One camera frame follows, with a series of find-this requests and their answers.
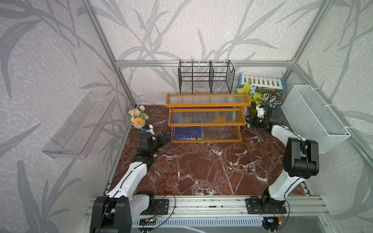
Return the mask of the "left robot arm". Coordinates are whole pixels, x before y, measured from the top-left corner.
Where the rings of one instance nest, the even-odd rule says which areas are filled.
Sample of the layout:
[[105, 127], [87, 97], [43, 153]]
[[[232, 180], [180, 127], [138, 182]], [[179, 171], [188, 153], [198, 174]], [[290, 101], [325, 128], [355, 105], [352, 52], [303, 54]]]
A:
[[159, 149], [171, 140], [171, 133], [167, 131], [157, 136], [150, 132], [140, 135], [139, 148], [127, 172], [113, 190], [95, 200], [90, 223], [91, 233], [129, 233], [133, 220], [154, 207], [152, 192], [136, 195], [135, 191], [155, 162]]

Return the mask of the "orange wooden bookshelf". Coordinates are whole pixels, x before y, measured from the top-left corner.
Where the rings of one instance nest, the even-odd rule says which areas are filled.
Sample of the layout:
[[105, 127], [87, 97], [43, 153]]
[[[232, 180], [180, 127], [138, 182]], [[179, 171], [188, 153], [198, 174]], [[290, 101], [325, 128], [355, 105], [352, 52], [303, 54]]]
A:
[[[167, 94], [172, 143], [242, 142], [248, 94]], [[203, 126], [204, 140], [173, 140], [174, 127]]]

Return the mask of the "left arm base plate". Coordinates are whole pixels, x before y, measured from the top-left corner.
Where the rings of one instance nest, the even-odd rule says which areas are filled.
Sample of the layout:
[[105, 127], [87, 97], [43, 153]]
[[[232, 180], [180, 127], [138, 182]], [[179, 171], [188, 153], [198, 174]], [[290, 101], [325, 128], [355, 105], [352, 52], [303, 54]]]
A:
[[143, 211], [140, 215], [141, 216], [167, 215], [169, 213], [169, 206], [170, 206], [170, 200], [169, 199], [155, 199], [154, 205], [150, 206], [148, 209]]

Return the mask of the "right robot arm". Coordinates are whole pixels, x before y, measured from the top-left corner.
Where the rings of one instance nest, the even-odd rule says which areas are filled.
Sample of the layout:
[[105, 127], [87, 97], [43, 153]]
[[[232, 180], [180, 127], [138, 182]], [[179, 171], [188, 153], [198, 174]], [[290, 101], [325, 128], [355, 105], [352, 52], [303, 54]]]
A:
[[248, 124], [269, 130], [285, 145], [283, 170], [276, 181], [266, 187], [261, 197], [246, 199], [249, 214], [285, 214], [287, 196], [301, 182], [319, 173], [319, 145], [314, 140], [300, 137], [284, 125], [251, 116]]

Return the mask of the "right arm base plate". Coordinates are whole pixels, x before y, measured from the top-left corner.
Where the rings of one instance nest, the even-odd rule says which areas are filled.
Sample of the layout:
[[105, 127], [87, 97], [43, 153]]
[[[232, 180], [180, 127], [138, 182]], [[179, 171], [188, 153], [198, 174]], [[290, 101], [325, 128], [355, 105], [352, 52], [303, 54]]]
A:
[[277, 201], [271, 198], [262, 200], [257, 196], [245, 199], [248, 214], [286, 214], [285, 201]]

